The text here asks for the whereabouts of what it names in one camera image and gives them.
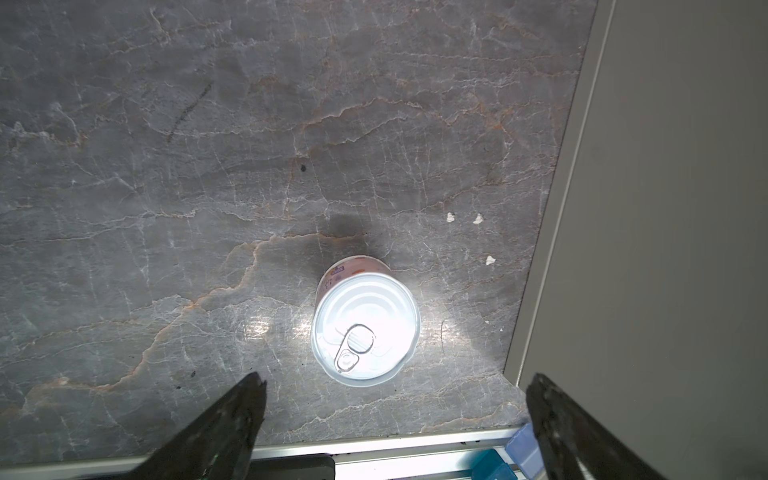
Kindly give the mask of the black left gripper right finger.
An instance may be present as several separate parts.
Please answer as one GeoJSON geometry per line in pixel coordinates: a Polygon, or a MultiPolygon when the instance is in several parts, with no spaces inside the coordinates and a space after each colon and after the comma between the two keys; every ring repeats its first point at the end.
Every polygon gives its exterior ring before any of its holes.
{"type": "Polygon", "coordinates": [[[549,479],[664,479],[546,375],[534,375],[526,404],[549,479]]]}

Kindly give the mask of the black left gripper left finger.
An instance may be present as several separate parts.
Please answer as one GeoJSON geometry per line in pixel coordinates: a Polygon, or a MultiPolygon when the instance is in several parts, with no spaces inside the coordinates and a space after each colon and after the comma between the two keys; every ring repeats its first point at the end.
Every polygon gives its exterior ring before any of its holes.
{"type": "Polygon", "coordinates": [[[124,479],[243,479],[264,421],[267,382],[246,375],[124,479]]]}

